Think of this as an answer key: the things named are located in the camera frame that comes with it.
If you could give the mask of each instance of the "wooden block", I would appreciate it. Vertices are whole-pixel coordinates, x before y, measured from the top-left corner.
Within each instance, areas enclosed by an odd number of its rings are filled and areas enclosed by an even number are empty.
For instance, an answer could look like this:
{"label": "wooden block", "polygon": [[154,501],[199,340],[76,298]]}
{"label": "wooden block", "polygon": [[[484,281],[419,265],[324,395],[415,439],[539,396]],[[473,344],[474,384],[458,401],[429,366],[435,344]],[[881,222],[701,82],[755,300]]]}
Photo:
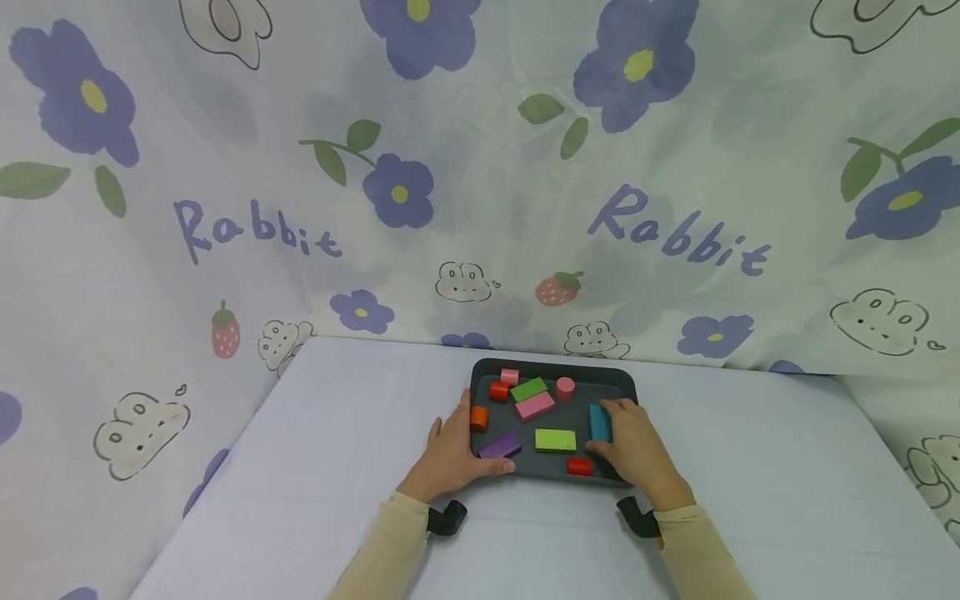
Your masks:
{"label": "wooden block", "polygon": [[601,442],[613,441],[610,414],[599,404],[590,404],[590,439]]}
{"label": "wooden block", "polygon": [[509,386],[515,386],[520,382],[520,371],[516,369],[502,369],[500,370],[500,381]]}
{"label": "wooden block", "polygon": [[573,379],[569,377],[557,379],[557,400],[568,402],[573,397],[574,388],[576,388],[576,384],[573,383]]}
{"label": "wooden block", "polygon": [[501,458],[513,456],[520,451],[520,440],[516,433],[510,432],[496,439],[492,444],[480,448],[480,458]]}
{"label": "wooden block", "polygon": [[578,458],[568,456],[566,458],[566,472],[570,475],[583,475],[590,477],[593,474],[593,464],[589,458]]}
{"label": "wooden block", "polygon": [[490,399],[497,402],[506,402],[510,395],[510,385],[502,381],[494,381],[490,384]]}
{"label": "wooden block", "polygon": [[543,383],[541,378],[537,377],[536,379],[524,381],[520,385],[516,386],[510,391],[510,395],[514,397],[514,401],[522,402],[523,400],[536,396],[541,392],[546,392],[546,384]]}
{"label": "wooden block", "polygon": [[529,397],[514,406],[516,407],[516,413],[520,416],[520,420],[526,422],[533,417],[553,410],[553,408],[557,406],[557,403],[553,401],[553,397],[547,392],[540,392],[536,396]]}
{"label": "wooden block", "polygon": [[470,431],[473,433],[487,431],[487,409],[483,406],[470,407]]}
{"label": "wooden block", "polygon": [[537,452],[576,452],[577,434],[570,429],[537,429],[534,447]]}

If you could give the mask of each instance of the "white table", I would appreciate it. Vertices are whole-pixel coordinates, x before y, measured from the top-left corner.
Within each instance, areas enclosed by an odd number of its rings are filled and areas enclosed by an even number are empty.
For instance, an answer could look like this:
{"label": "white table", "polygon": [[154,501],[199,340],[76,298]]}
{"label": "white table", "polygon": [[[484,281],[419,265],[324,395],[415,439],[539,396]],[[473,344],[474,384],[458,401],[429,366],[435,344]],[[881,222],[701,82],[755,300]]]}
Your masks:
{"label": "white table", "polygon": [[[302,349],[134,600],[322,598],[446,416],[507,353],[316,338]],[[831,379],[509,353],[629,372],[759,598],[955,598],[960,550]],[[502,477],[457,495],[416,599],[668,598],[624,491]]]}

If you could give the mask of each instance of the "strawberry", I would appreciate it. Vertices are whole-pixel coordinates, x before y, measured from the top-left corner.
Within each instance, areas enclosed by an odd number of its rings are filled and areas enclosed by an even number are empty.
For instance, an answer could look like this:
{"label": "strawberry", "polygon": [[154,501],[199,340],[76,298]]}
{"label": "strawberry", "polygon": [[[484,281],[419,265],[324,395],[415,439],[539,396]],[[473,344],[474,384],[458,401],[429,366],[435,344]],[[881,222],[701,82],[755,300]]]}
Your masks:
{"label": "strawberry", "polygon": [[577,297],[580,292],[580,279],[583,271],[576,273],[553,274],[540,282],[537,286],[537,300],[544,306],[563,306]]}
{"label": "strawberry", "polygon": [[230,358],[240,348],[240,324],[227,310],[227,301],[220,300],[220,310],[213,313],[213,331],[210,332],[210,341],[213,343],[213,353],[218,358]]}

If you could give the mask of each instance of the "green block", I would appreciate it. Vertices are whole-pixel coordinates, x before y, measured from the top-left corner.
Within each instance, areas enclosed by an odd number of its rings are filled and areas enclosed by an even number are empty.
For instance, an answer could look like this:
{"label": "green block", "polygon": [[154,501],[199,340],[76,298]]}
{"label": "green block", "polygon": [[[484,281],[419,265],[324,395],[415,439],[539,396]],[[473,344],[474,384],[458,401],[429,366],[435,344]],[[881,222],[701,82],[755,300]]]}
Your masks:
{"label": "green block", "polygon": [[577,434],[570,429],[537,429],[534,446],[537,452],[576,452]]}
{"label": "green block", "polygon": [[510,389],[510,394],[516,402],[522,402],[528,397],[536,396],[540,392],[546,392],[546,384],[543,383],[543,380],[539,377],[531,379],[530,381],[524,381],[520,385]]}

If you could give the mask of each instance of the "purple block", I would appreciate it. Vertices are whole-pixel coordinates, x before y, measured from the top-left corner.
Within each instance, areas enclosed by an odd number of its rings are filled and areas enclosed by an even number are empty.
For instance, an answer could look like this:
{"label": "purple block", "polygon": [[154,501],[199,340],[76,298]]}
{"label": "purple block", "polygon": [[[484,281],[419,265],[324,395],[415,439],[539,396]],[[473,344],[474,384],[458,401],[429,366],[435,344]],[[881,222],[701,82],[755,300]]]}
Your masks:
{"label": "purple block", "polygon": [[513,456],[520,451],[520,440],[516,437],[516,434],[510,432],[503,436],[500,436],[490,445],[480,448],[480,451],[477,454],[480,455],[480,458],[501,458],[506,456]]}

